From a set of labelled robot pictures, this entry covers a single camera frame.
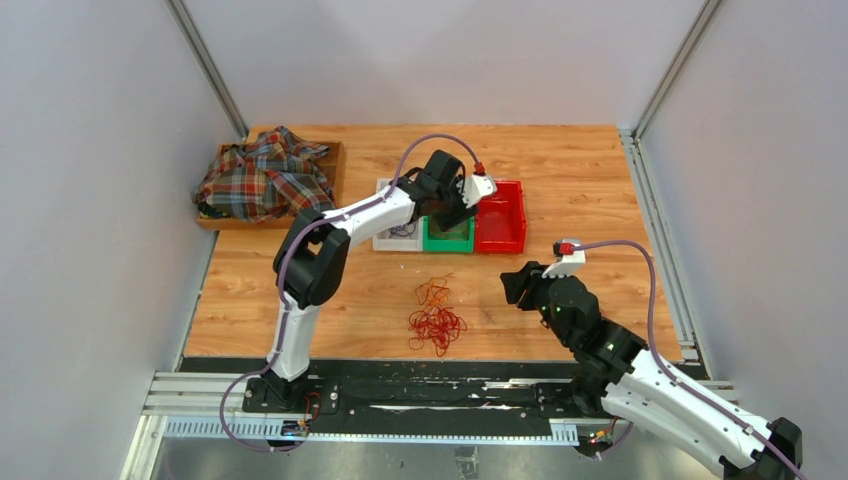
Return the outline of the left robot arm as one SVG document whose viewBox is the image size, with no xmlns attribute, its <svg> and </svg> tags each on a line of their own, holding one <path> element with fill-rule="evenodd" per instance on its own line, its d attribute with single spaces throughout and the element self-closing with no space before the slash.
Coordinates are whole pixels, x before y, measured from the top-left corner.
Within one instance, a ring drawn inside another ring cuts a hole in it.
<svg viewBox="0 0 848 480">
<path fill-rule="evenodd" d="M 350 250 L 393 227 L 422 217 L 448 230 L 473 217 L 482 199 L 497 190 L 482 164 L 468 173 L 442 150 L 426 165 L 390 181 L 347 207 L 301 211 L 273 262 L 280 298 L 277 331 L 260 376 L 268 400 L 283 413 L 306 400 L 310 346 L 323 304 L 339 289 Z"/>
</svg>

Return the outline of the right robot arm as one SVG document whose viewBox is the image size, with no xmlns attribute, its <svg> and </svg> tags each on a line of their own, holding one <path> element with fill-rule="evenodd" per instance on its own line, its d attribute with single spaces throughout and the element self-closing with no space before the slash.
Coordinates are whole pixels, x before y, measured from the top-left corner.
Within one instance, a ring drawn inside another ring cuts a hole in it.
<svg viewBox="0 0 848 480">
<path fill-rule="evenodd" d="M 602 413 L 651 431 L 722 479 L 797 479 L 802 433 L 721 398 L 601 312 L 575 276 L 544 275 L 531 261 L 501 274 L 506 301 L 540 315 L 578 363 L 560 399 L 582 415 Z"/>
</svg>

